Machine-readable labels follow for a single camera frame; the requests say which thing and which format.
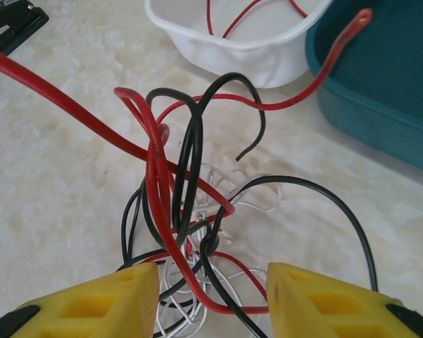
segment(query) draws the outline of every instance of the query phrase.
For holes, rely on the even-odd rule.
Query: container rim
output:
[[[292,27],[290,30],[287,30],[285,33],[276,35],[274,37],[259,42],[235,42],[223,39],[221,37],[205,35],[190,28],[178,25],[176,23],[171,23],[170,21],[158,17],[153,12],[151,6],[152,1],[153,0],[145,0],[145,9],[150,21],[152,21],[152,23],[156,26],[163,28],[164,30],[173,30],[183,35],[186,35],[189,38],[200,39],[202,41],[209,42],[218,46],[223,46],[234,50],[247,50],[269,46],[272,44],[283,44],[284,42],[290,41],[298,37],[299,35],[302,35],[320,19],[320,17],[324,14],[324,12],[328,8],[328,6],[330,6],[330,3],[333,0],[321,0],[316,6],[316,8],[310,14],[308,14],[308,16],[304,18],[298,25]]]

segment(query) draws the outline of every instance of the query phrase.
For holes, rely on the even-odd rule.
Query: black clip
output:
[[[9,55],[42,27],[49,17],[45,12],[24,0],[0,1],[0,52]]]
[[[38,305],[29,305],[7,313],[0,318],[0,338],[12,337],[41,310]]]
[[[386,308],[419,338],[423,338],[423,317],[418,312],[394,304],[388,304]]]

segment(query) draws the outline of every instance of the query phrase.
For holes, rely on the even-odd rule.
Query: white wire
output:
[[[263,306],[265,306],[265,305],[267,305],[266,300],[264,300],[264,302],[263,302]],[[256,320],[255,320],[256,326],[259,326],[260,320],[261,320],[261,316],[263,316],[263,315],[258,315],[258,317],[256,318]],[[248,338],[256,338],[256,337],[255,337],[255,335],[253,333],[251,333],[251,335]]]
[[[282,187],[280,184],[277,184],[277,202],[271,208],[262,208],[260,206],[257,206],[256,204],[246,202],[246,201],[241,201],[244,195],[246,194],[247,190],[243,192],[240,192],[240,191],[246,184],[248,184],[249,182],[257,178],[269,176],[270,174],[257,174],[257,175],[249,177],[248,174],[244,170],[241,170],[241,169],[233,169],[233,170],[230,170],[228,173],[223,173],[221,170],[217,169],[213,165],[202,163],[202,166],[207,167],[209,169],[206,180],[207,180],[207,183],[210,184],[213,188],[217,189],[219,185],[223,182],[228,182],[232,186],[234,186],[234,189],[229,194],[224,195],[226,199],[233,199],[232,200],[233,204],[241,204],[245,206],[250,206],[251,208],[254,208],[256,210],[269,213],[275,210],[282,201]],[[220,179],[217,180],[216,183],[213,182],[214,173],[217,173],[220,176]],[[244,176],[244,181],[240,182],[239,184],[236,183],[236,180],[231,176],[231,174],[233,173],[241,173]],[[195,213],[200,213],[204,211],[206,211],[207,213],[217,212],[218,208],[220,207],[220,204],[214,200],[208,201],[208,197],[209,196],[206,194],[204,198],[204,203],[200,203],[200,200],[198,199],[196,200],[196,205],[194,206],[194,209],[193,209]]]
[[[217,169],[216,167],[209,165],[207,163],[202,163],[202,167],[208,168],[208,174],[206,177],[206,182],[211,185],[213,188],[217,189],[221,184],[226,183],[227,185],[231,185],[233,187],[233,190],[231,190],[230,193],[225,194],[226,199],[232,199],[233,204],[242,204],[245,206],[249,206],[251,208],[254,208],[259,211],[264,212],[271,212],[278,205],[281,203],[282,200],[282,191],[280,184],[277,185],[277,202],[272,208],[262,208],[260,206],[257,206],[256,204],[252,204],[247,201],[243,201],[244,196],[246,195],[247,191],[240,192],[241,188],[244,187],[246,184],[251,182],[252,180],[255,180],[259,177],[267,176],[267,174],[259,174],[254,175],[252,177],[249,177],[248,174],[241,169],[233,169],[230,170],[227,173],[223,173],[221,170]],[[235,174],[240,174],[243,177],[243,180],[241,179],[236,180]],[[197,220],[202,220],[207,217],[207,215],[212,215],[217,212],[218,208],[220,207],[219,203],[210,200],[209,195],[203,193],[203,196],[200,197],[198,194],[195,197],[195,204],[193,208],[193,212]],[[192,252],[190,257],[187,257],[187,262],[190,266],[195,265],[198,260],[200,259],[200,256],[196,253],[198,251],[198,244],[201,242],[201,240],[206,236],[207,229],[205,227],[201,228],[199,231],[195,232],[193,235],[188,235],[188,240],[191,243],[192,246]],[[181,252],[183,255],[186,255],[186,245],[181,246]],[[231,280],[235,277],[238,277],[240,275],[244,275],[245,272],[242,270],[238,270],[237,272],[231,274],[231,275],[225,275],[215,264],[211,263],[211,268],[218,274],[220,278],[220,282],[227,285],[228,290],[233,294],[233,298],[236,301],[236,303],[239,306],[243,306],[243,302],[241,301],[241,298],[239,297],[236,288],[232,285]],[[257,273],[259,275],[262,275],[262,278],[266,279],[267,272],[262,269],[257,268],[249,268],[249,270],[252,273]],[[166,259],[166,262],[164,264],[162,273],[161,273],[161,281],[160,281],[160,291],[163,292],[169,288],[172,287],[172,278],[174,276],[178,276],[181,272],[178,270],[177,265],[173,261],[172,257],[169,257]],[[204,292],[207,292],[207,285],[211,284],[208,278],[206,278],[203,269],[200,270],[196,274],[196,278],[199,282],[199,284],[202,287],[202,290]],[[190,309],[190,314],[188,315],[187,311],[183,309],[179,301],[175,298],[175,294],[190,294],[192,297],[192,305]],[[191,338],[193,337],[204,325],[207,315],[208,315],[208,309],[203,306],[202,303],[199,303],[194,293],[189,289],[182,288],[181,290],[177,291],[175,294],[171,295],[168,299],[166,299],[166,305],[160,306],[158,305],[158,311],[156,313],[156,324],[158,326],[158,330],[165,338]],[[174,304],[176,308],[168,308],[170,304]],[[170,333],[167,333],[165,331],[165,328],[163,327],[163,321],[162,317],[169,311],[176,311],[179,315],[181,315],[184,318],[184,322],[180,324],[177,328],[175,328]],[[258,316],[258,319],[256,320],[256,323],[259,322],[261,318],[261,315]]]

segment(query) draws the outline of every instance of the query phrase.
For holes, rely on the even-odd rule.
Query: black wire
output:
[[[211,284],[214,286],[216,291],[218,292],[219,296],[222,300],[228,305],[228,307],[233,311],[233,313],[240,319],[240,321],[247,326],[247,328],[259,338],[267,338],[267,335],[249,318],[248,315],[239,307],[239,305],[233,300],[232,296],[230,296],[222,286],[217,278],[216,274],[214,273],[213,269],[211,268],[210,261],[208,260],[208,253],[207,248],[209,247],[208,242],[209,237],[206,236],[202,239],[200,243],[200,258],[203,263],[203,269],[208,276]]]
[[[200,108],[202,113],[204,112],[206,106],[210,103],[214,94],[216,94],[216,92],[219,89],[221,89],[225,84],[227,84],[228,82],[231,82],[231,81],[238,81],[238,82],[242,83],[244,86],[247,87],[249,92],[252,94],[253,100],[255,102],[259,103],[259,104],[261,103],[260,95],[258,94],[256,88],[253,86],[252,82],[247,77],[245,77],[244,75],[239,74],[239,73],[227,73],[227,74],[222,75],[218,79],[216,79],[216,81],[214,81],[209,86],[209,88],[205,91],[205,93],[203,94],[201,100],[198,103],[198,107]],[[261,139],[263,138],[263,135],[265,134],[265,131],[266,131],[266,115],[265,115],[265,112],[262,111],[262,110],[259,110],[259,112],[260,112],[261,126],[260,126],[260,131],[258,133],[258,136],[256,137],[255,141],[252,142],[251,145],[249,145],[247,148],[245,148],[236,157],[237,161],[241,160],[249,151],[251,151],[253,148],[255,148],[260,143]]]
[[[209,220],[198,220],[193,225],[189,226],[187,234],[193,234],[199,231],[202,227],[207,228],[207,233],[210,233],[212,230],[211,222]]]
[[[147,188],[145,182],[142,185],[142,213],[144,215],[144,220],[146,221],[147,228],[149,229],[150,234],[156,243],[166,249],[163,239],[160,236],[160,233],[156,229],[155,223],[152,220],[152,215],[150,214],[149,198],[147,197]]]
[[[191,222],[194,201],[197,193],[197,182],[200,177],[203,150],[203,123],[198,104],[189,95],[170,88],[154,89],[147,94],[146,101],[151,106],[158,96],[166,96],[187,105],[191,111],[191,119],[184,135],[182,149],[180,151],[177,172],[175,173],[174,192],[172,193],[172,226],[177,231],[177,244],[181,245],[186,239],[189,223]],[[187,192],[184,198],[183,213],[182,195],[185,183],[185,175],[191,157]]]
[[[136,198],[136,206],[134,207],[134,215],[133,215],[133,221],[132,221],[132,227],[130,228],[130,235],[128,237],[128,259],[131,259],[133,257],[133,243],[134,243],[134,234],[136,232],[136,224],[138,221],[138,216],[139,216],[139,209],[141,206],[141,197],[142,197],[142,188],[140,187],[137,192],[138,196]]]
[[[165,250],[162,250],[162,249],[155,250],[155,251],[151,251],[151,252],[145,253],[144,255],[140,255],[140,256],[138,256],[138,257],[134,258],[134,259],[133,259],[133,261],[134,261],[134,263],[137,263],[137,262],[142,261],[142,260],[144,260],[144,259],[146,259],[146,258],[149,258],[149,257],[155,256],[155,255],[158,255],[158,254],[162,254],[162,253],[164,253],[164,252],[166,252],[166,251],[165,251]],[[164,264],[164,263],[165,263],[165,261],[157,261],[156,263],[157,263],[158,265],[161,265],[161,264]],[[159,301],[159,303],[160,303],[160,305],[161,305],[161,306],[166,306],[166,305],[167,305],[167,302],[166,302],[166,301]],[[193,305],[193,304],[194,304],[194,300],[193,300],[193,299],[190,299],[190,300],[188,300],[188,301],[183,301],[183,302],[179,303],[178,305],[180,305],[182,308],[186,308],[186,307],[191,306],[191,305]],[[175,304],[173,304],[173,303],[170,303],[170,304],[168,305],[168,308],[177,308],[177,306],[176,306]],[[190,309],[187,311],[187,314],[188,314],[188,315],[190,315],[190,314],[191,314],[191,312],[192,312],[192,310],[193,310],[193,308],[190,308]],[[185,317],[180,318],[177,322],[175,322],[175,323],[173,323],[171,326],[167,327],[164,331],[165,331],[166,333],[171,333],[172,331],[174,331],[175,329],[177,329],[177,327],[179,327],[181,324],[183,324],[185,320],[186,320],[186,318],[185,318]],[[153,334],[153,338],[159,338],[159,337],[162,337],[162,336],[163,336],[163,333],[162,333],[162,332],[156,332],[156,333],[154,333],[154,334]]]
[[[128,254],[128,250],[127,250],[127,220],[128,220],[128,213],[130,212],[130,209],[134,203],[134,200],[138,197],[138,195],[140,195],[140,190],[138,189],[137,191],[135,191],[133,193],[133,195],[130,197],[125,210],[124,210],[124,214],[122,216],[122,223],[120,226],[120,244],[122,246],[122,257],[123,257],[123,261],[124,263],[126,263],[130,258],[129,258],[129,254]]]
[[[153,250],[147,253],[143,253],[142,255],[139,255],[137,257],[134,257],[132,259],[130,259],[128,262],[126,262],[125,264],[122,264],[119,268],[118,271],[129,268],[130,266],[133,266],[134,264],[143,261],[144,259],[150,258],[152,256],[155,255],[159,255],[159,254],[164,254],[165,252],[167,252],[165,249],[157,249],[157,250]],[[196,274],[200,269],[202,268],[202,262],[198,261],[196,263],[195,266],[192,267],[192,271],[194,272],[194,274]],[[175,292],[177,292],[178,290],[180,290],[184,285],[186,285],[186,280],[184,280],[184,278],[182,278],[181,280],[179,280],[178,282],[176,282],[174,285],[172,285],[171,288],[167,289],[166,291],[162,292],[160,294],[159,300],[163,301],[164,299],[172,296]]]
[[[347,216],[347,218],[350,220],[353,228],[357,232],[358,238],[360,239],[363,251],[365,252],[365,257],[367,261],[367,269],[369,271],[370,275],[370,282],[371,282],[371,289],[372,291],[379,291],[378,283],[377,283],[377,273],[375,270],[375,263],[374,263],[374,257],[372,256],[372,251],[369,246],[369,242],[367,240],[365,231],[363,230],[360,222],[358,222],[358,219],[353,214],[352,210],[349,209],[349,207],[334,193],[329,191],[328,189],[325,189],[324,187],[313,183],[308,180],[304,180],[303,178],[298,177],[292,177],[292,176],[282,176],[282,175],[273,175],[273,176],[264,176],[259,177],[248,184],[246,184],[244,187],[239,190],[239,192],[243,192],[244,190],[247,190],[248,188],[254,187],[259,184],[265,184],[265,183],[289,183],[289,184],[297,184],[302,187],[307,187],[309,189],[315,190],[316,192],[321,193],[322,195],[326,196],[328,199],[333,201]],[[222,221],[222,217],[225,213],[225,208],[223,206],[220,207],[219,211],[217,212],[216,219],[214,221],[213,229],[211,230],[209,241],[214,242],[217,233],[220,228],[220,223]]]

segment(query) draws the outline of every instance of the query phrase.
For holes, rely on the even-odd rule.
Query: red wire in basket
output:
[[[262,0],[252,1],[245,9],[234,19],[233,23],[227,28],[222,38],[226,39],[230,32],[236,27],[236,25],[241,21],[241,19],[256,5]],[[299,13],[303,18],[306,18],[308,15],[296,4],[294,0],[289,0],[289,3],[294,7],[294,9]],[[214,35],[213,33],[213,24],[211,23],[211,0],[206,0],[206,25],[208,27],[208,33]]]
[[[235,94],[215,94],[213,99],[224,99],[224,100],[234,100],[242,102],[250,107],[264,110],[264,111],[278,111],[280,109],[285,109],[288,107],[297,104],[298,102],[303,101],[309,97],[325,80],[325,78],[333,70],[336,62],[338,61],[339,56],[343,52],[347,43],[352,40],[359,32],[363,30],[372,20],[372,10],[365,8],[362,9],[357,15],[349,22],[346,28],[338,35],[335,42],[333,43],[325,61],[321,67],[317,77],[305,88],[300,94],[287,99],[286,101],[275,103],[275,104],[259,104],[257,102],[251,101],[246,97],[235,95]],[[202,96],[195,96],[194,99],[199,101]],[[169,115],[175,109],[183,106],[182,102],[177,102],[168,108],[166,108],[157,119],[157,123],[161,123],[167,115]]]

